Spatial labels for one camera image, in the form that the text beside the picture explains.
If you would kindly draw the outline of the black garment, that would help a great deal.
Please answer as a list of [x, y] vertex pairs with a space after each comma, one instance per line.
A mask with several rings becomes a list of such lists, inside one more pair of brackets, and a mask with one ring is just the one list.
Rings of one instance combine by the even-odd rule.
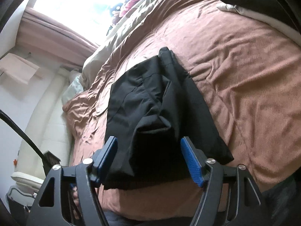
[[166, 47], [112, 85], [105, 137], [111, 136], [118, 150], [105, 189], [133, 190], [187, 178], [183, 137], [220, 164], [233, 161], [201, 92]]

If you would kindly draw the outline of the dark small box on nightstand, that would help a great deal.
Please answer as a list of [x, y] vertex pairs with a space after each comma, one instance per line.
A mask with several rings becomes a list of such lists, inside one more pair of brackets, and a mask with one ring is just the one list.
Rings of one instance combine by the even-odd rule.
[[44, 158], [42, 159], [42, 163], [44, 173], [45, 175], [48, 175], [54, 165], [60, 165], [61, 160], [50, 151], [45, 152], [43, 156]]

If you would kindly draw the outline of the cream padded headboard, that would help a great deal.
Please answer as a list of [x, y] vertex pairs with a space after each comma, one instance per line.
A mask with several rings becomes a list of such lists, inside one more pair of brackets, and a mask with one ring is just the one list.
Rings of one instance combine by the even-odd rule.
[[[69, 86], [69, 71], [59, 69], [54, 79], [35, 107], [25, 133], [42, 153], [50, 151], [68, 166], [74, 146], [63, 112], [62, 94]], [[19, 184], [40, 188], [45, 179], [42, 160], [34, 150], [22, 141], [17, 165], [11, 178]]]

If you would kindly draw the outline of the white bedside table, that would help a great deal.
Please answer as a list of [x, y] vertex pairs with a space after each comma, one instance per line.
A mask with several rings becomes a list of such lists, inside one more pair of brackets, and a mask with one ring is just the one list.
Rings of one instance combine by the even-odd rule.
[[7, 201], [31, 207], [44, 180], [22, 172], [12, 173], [11, 178], [15, 184], [9, 188], [6, 194]]

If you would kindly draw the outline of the pale green pillow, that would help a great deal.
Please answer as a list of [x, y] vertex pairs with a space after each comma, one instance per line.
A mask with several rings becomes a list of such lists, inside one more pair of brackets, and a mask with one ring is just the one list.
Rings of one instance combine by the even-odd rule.
[[67, 89], [62, 94], [62, 103], [66, 104], [68, 101], [73, 99], [77, 94], [82, 93], [84, 91], [84, 88], [82, 84], [80, 83], [80, 76], [81, 73], [79, 73], [76, 70], [72, 70], [69, 75], [69, 81], [70, 85], [67, 87]]

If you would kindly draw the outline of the pink curtain left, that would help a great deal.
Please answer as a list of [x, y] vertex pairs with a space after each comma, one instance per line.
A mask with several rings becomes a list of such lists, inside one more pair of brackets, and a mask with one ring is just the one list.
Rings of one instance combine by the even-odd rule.
[[26, 7], [22, 15], [16, 44], [73, 69], [81, 69], [98, 48], [72, 29], [30, 7]]

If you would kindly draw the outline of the beige duvet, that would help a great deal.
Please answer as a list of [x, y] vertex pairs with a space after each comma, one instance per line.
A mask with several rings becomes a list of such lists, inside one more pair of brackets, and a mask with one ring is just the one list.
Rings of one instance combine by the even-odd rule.
[[88, 89], [110, 55], [125, 38], [146, 18], [160, 0], [140, 0], [111, 30], [104, 43], [84, 62], [80, 83]]

